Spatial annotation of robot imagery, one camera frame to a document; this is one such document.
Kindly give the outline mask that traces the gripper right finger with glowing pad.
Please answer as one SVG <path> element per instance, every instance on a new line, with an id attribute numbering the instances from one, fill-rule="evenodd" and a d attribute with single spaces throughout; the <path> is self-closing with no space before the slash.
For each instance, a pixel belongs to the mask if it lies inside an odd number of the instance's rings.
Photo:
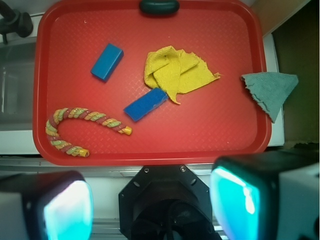
<path id="1" fill-rule="evenodd" d="M 214 216 L 231 240 L 317 240 L 319 176 L 316 151 L 222 156 L 210 174 Z"/>

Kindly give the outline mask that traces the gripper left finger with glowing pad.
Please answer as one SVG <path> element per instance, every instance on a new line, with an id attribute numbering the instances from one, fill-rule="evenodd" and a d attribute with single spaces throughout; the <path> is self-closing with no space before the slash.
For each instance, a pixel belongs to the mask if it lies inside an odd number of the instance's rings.
<path id="1" fill-rule="evenodd" d="M 2 240 L 88 240 L 93 217 L 92 190 L 78 171 L 0 178 Z"/>

